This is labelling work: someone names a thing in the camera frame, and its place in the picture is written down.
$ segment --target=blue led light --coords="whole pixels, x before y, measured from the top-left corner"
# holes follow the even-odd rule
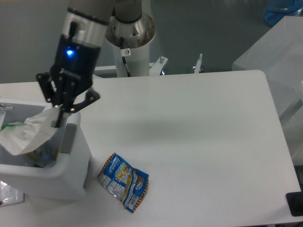
[[[68,55],[69,57],[71,57],[71,56],[74,54],[74,51],[72,51],[72,50],[67,50],[66,53],[67,53],[67,55]]]

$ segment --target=trash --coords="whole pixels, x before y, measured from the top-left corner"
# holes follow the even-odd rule
[[[133,168],[116,153],[104,164],[97,180],[134,213],[147,191],[149,175]]]
[[[24,124],[6,126],[0,132],[0,144],[12,155],[32,152],[48,141],[57,131],[51,127],[57,119],[59,108],[51,108],[33,117],[27,118]]]
[[[25,195],[23,192],[0,181],[0,207],[24,202]]]
[[[35,162],[41,168],[57,159],[59,150],[54,150],[50,141],[45,142],[33,152],[27,153],[26,156]]]

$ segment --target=blue object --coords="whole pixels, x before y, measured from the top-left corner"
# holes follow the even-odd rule
[[[67,50],[66,53],[69,57],[74,55],[74,51],[72,51],[72,50]]]
[[[109,157],[97,176],[100,183],[132,213],[146,193],[148,178],[148,174],[133,168],[116,153]]]
[[[268,0],[264,19],[274,26],[284,16],[299,16],[303,9],[303,0]]]

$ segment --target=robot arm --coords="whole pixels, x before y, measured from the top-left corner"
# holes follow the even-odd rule
[[[141,17],[141,1],[70,1],[55,62],[50,72],[36,76],[46,101],[60,108],[55,127],[60,127],[64,113],[75,113],[100,98],[91,87],[92,74],[113,13],[117,19],[132,23]],[[74,104],[85,91],[85,100]]]

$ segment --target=white plastic container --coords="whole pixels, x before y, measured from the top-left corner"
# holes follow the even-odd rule
[[[3,124],[23,122],[51,108],[46,102],[17,99],[0,98],[0,104],[12,106],[12,110],[5,112]],[[26,155],[13,156],[0,145],[0,180],[29,195],[81,199],[86,195],[92,155],[80,127],[80,113],[67,119],[51,138],[51,144],[54,149],[59,149],[59,154],[55,165],[50,168],[29,167],[33,161]]]

